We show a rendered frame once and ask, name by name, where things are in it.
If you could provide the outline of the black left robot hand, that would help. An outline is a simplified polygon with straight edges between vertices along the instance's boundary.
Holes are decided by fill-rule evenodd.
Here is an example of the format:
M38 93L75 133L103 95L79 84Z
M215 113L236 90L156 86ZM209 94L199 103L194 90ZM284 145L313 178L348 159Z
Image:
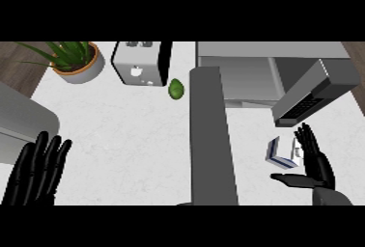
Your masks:
M48 131L39 133L36 142L24 145L8 180L2 206L55 204L72 145L73 141L63 141L60 135L49 139Z

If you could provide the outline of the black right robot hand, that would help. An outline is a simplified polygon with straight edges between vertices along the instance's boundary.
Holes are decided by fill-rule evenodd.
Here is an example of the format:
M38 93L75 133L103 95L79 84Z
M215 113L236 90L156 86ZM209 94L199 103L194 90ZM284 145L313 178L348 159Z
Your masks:
M304 123L295 132L305 151L305 174L273 174L271 178L289 187L336 189L336 175L326 153L321 151L311 126Z

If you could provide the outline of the white and blue milk carton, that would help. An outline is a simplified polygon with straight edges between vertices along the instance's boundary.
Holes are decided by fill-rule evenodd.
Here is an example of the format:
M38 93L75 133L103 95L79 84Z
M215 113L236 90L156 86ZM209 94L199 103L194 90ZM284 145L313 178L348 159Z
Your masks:
M265 161L289 170L305 162L305 151L296 137L279 136L268 143Z

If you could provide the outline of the grey microwave door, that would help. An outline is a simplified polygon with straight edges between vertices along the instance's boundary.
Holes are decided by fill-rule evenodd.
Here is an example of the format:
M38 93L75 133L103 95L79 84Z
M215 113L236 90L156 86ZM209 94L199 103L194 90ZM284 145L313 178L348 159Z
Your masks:
M190 72L191 199L196 206L237 206L239 195L218 67Z

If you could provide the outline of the grey microwave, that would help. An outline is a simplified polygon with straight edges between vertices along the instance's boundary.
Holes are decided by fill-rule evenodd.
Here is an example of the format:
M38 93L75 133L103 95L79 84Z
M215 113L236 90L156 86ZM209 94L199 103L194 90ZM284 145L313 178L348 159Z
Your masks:
M268 108L279 127L296 126L360 84L338 41L200 41L196 65L214 67L228 108Z

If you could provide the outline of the grey sink basin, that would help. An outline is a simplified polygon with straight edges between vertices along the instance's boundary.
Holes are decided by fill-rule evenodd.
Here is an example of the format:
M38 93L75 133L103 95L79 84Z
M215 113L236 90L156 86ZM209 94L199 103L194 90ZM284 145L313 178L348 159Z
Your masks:
M36 142L39 133L60 134L58 115L0 82L0 163L17 163L23 146Z

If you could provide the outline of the green potted plant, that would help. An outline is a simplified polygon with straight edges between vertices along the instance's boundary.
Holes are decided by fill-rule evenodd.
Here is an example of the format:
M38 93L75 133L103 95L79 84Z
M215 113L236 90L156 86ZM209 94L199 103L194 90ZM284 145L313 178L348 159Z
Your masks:
M103 73L106 66L106 58L97 44L92 41L48 41L47 44L54 51L52 54L18 41L18 45L48 60L47 67L54 69L67 83L91 82Z

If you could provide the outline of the green avocado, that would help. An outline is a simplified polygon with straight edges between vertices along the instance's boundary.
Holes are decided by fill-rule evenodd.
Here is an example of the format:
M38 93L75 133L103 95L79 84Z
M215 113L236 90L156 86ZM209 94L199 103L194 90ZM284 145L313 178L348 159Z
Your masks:
M172 99L181 99L184 97L184 83L178 78L172 80L169 94Z

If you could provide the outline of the silver toaster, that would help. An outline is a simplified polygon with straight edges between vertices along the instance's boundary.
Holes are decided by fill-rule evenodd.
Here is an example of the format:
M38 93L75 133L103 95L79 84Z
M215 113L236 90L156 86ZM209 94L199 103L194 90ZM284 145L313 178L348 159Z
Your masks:
M172 51L171 41L120 41L116 44L112 65L126 85L168 85Z

